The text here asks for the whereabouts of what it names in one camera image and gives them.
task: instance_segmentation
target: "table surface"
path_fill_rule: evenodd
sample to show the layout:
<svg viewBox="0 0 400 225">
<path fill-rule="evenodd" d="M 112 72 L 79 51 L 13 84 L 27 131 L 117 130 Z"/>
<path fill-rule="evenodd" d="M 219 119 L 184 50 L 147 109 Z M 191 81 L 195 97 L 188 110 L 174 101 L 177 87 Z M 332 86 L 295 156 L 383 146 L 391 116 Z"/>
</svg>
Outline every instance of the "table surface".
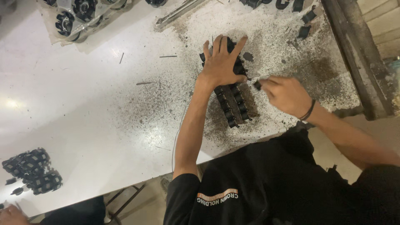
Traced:
<svg viewBox="0 0 400 225">
<path fill-rule="evenodd" d="M 170 173 L 174 139 L 202 68 L 199 53 L 220 33 L 233 41 L 248 35 L 242 55 L 254 57 L 244 62 L 250 78 L 296 76 L 329 110 L 360 104 L 318 0 L 307 0 L 300 13 L 291 12 L 293 2 L 285 10 L 275 3 L 252 10 L 237 0 L 207 0 L 162 32 L 154 28 L 157 18 L 182 0 L 161 8 L 134 1 L 84 43 L 64 47 L 50 43 L 32 2 L 20 2 L 0 26 L 0 158 L 42 147 L 63 186 L 15 196 L 21 180 L 0 185 L 0 201 L 18 203 L 28 216 Z M 310 36 L 295 41 L 313 4 L 318 17 Z M 177 57 L 160 58 L 171 55 Z M 197 163 L 296 124 L 251 82 L 240 87 L 252 100 L 253 121 L 230 129 L 213 94 Z M 0 170 L 2 182 L 11 177 Z"/>
</svg>

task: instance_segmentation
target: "wire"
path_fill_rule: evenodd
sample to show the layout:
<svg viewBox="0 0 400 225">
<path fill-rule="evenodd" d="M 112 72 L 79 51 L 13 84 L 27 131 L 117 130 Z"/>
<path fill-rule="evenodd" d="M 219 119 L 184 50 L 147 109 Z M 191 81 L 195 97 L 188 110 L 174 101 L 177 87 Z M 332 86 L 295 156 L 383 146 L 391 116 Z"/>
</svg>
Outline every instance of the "wire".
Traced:
<svg viewBox="0 0 400 225">
<path fill-rule="evenodd" d="M 171 159 L 172 172 L 174 172 L 174 151 L 175 151 L 176 137 L 178 136 L 178 133 L 180 131 L 180 127 L 182 126 L 183 117 L 185 115 L 186 108 L 188 107 L 189 103 L 190 103 L 190 99 L 189 99 L 189 102 L 186 104 L 185 109 L 183 110 L 182 119 L 180 120 L 180 124 L 179 124 L 179 129 L 178 129 L 178 131 L 176 132 L 176 135 L 175 135 L 174 147 L 172 148 L 172 159 Z"/>
</svg>

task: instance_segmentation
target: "hand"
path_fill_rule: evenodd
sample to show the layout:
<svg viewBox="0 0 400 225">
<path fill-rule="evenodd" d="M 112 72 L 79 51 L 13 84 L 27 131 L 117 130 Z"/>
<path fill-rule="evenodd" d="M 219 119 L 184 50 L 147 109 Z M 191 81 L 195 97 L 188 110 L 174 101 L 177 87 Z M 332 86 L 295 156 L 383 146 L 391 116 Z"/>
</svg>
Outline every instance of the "hand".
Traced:
<svg viewBox="0 0 400 225">
<path fill-rule="evenodd" d="M 0 225 L 30 225 L 30 223 L 17 207 L 10 205 L 0 211 Z"/>
<path fill-rule="evenodd" d="M 282 112 L 301 118 L 310 109 L 312 99 L 296 78 L 270 76 L 259 82 L 270 103 Z"/>
<path fill-rule="evenodd" d="M 244 75 L 235 75 L 233 73 L 233 66 L 240 51 L 243 49 L 247 41 L 247 36 L 237 43 L 235 49 L 229 54 L 227 45 L 227 36 L 219 35 L 215 38 L 213 43 L 212 56 L 208 50 L 208 43 L 206 41 L 203 46 L 204 56 L 206 58 L 203 71 L 199 74 L 197 81 L 201 85 L 207 85 L 212 90 L 220 85 L 233 84 L 236 82 L 245 82 L 247 77 Z"/>
</svg>

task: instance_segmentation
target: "bracelet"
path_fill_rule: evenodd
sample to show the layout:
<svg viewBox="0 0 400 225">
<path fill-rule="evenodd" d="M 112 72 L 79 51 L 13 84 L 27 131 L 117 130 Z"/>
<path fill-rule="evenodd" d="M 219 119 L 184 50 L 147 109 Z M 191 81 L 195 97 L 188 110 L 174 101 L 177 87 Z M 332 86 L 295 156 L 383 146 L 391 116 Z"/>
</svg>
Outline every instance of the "bracelet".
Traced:
<svg viewBox="0 0 400 225">
<path fill-rule="evenodd" d="M 311 107 L 308 110 L 308 112 L 304 116 L 299 118 L 301 121 L 304 121 L 304 120 L 308 119 L 311 116 L 311 112 L 314 109 L 315 102 L 316 102 L 315 99 L 313 99 L 312 103 L 311 103 Z"/>
</svg>

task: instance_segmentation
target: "right hand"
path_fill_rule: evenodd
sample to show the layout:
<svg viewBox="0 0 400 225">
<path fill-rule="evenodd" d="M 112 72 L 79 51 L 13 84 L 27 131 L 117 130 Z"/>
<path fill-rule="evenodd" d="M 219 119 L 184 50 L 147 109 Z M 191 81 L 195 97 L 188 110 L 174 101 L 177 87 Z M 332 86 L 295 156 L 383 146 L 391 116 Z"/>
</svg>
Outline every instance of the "right hand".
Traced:
<svg viewBox="0 0 400 225">
<path fill-rule="evenodd" d="M 296 78 L 270 76 L 259 82 L 270 103 L 282 112 L 301 118 L 310 109 L 312 99 Z"/>
</svg>

